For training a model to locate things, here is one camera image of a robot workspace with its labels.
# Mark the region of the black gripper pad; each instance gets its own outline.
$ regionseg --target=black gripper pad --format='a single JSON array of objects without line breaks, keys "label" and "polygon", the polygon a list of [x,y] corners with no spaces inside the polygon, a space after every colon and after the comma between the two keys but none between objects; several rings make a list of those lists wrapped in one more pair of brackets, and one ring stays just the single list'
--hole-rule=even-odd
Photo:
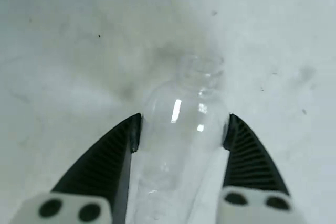
[{"label": "black gripper pad", "polygon": [[51,190],[101,196],[111,206],[113,224],[124,224],[131,153],[139,146],[141,114],[119,123],[91,146]]},{"label": "black gripper pad", "polygon": [[230,151],[224,186],[281,191],[289,196],[272,158],[249,126],[230,115],[223,147]]}]

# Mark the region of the bottle neck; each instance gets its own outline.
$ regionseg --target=bottle neck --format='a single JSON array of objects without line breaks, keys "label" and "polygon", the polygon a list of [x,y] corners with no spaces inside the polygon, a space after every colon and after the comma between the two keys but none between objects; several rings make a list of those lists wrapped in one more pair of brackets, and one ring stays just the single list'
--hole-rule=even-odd
[{"label": "bottle neck", "polygon": [[212,94],[220,85],[222,67],[223,59],[219,57],[185,56],[179,66],[177,82],[199,95]]}]

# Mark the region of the clear plastic bottle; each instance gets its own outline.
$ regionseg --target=clear plastic bottle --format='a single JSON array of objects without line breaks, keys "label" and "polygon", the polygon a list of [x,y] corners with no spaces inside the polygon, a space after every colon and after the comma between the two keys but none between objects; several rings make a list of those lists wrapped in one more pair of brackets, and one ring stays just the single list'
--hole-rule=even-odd
[{"label": "clear plastic bottle", "polygon": [[186,224],[228,123],[217,90],[222,64],[221,58],[183,57],[176,78],[148,99],[135,224]]}]

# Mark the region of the black circular hole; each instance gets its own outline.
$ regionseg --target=black circular hole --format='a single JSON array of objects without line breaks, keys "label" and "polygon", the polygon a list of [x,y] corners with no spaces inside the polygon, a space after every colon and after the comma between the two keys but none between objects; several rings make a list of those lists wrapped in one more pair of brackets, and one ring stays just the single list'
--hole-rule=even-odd
[{"label": "black circular hole", "polygon": [[100,215],[100,206],[90,203],[83,206],[79,211],[79,219],[83,222],[90,222],[97,219]]},{"label": "black circular hole", "polygon": [[225,200],[233,205],[247,205],[246,198],[238,193],[229,193],[228,195],[226,195]]},{"label": "black circular hole", "polygon": [[62,207],[60,199],[50,199],[40,207],[39,214],[43,218],[49,218],[56,215]]},{"label": "black circular hole", "polygon": [[269,197],[266,201],[266,205],[275,209],[289,211],[289,204],[279,197]]}]

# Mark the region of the white surface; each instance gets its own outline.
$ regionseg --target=white surface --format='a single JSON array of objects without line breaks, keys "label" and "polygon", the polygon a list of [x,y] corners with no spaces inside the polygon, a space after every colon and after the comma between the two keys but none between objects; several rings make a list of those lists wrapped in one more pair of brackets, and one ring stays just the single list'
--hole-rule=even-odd
[{"label": "white surface", "polygon": [[0,222],[196,48],[225,56],[227,106],[308,223],[334,223],[335,17],[336,0],[0,0]]}]

